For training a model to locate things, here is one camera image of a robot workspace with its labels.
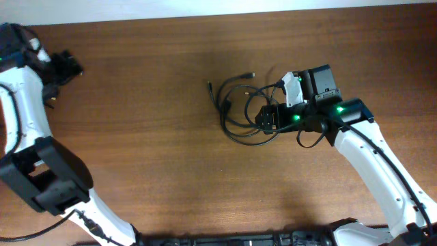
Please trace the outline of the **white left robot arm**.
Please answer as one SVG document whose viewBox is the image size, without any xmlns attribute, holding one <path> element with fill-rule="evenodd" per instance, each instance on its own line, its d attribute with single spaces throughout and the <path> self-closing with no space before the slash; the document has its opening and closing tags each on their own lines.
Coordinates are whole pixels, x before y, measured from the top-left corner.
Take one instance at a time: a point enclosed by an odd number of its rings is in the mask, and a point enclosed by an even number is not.
<svg viewBox="0 0 437 246">
<path fill-rule="evenodd" d="M 142 245 L 135 227 L 98 197 L 84 162 L 51 132 L 48 101 L 82 73 L 69 51 L 49 55 L 30 28 L 1 25 L 1 180 L 36 212 L 72 221 L 100 245 Z"/>
</svg>

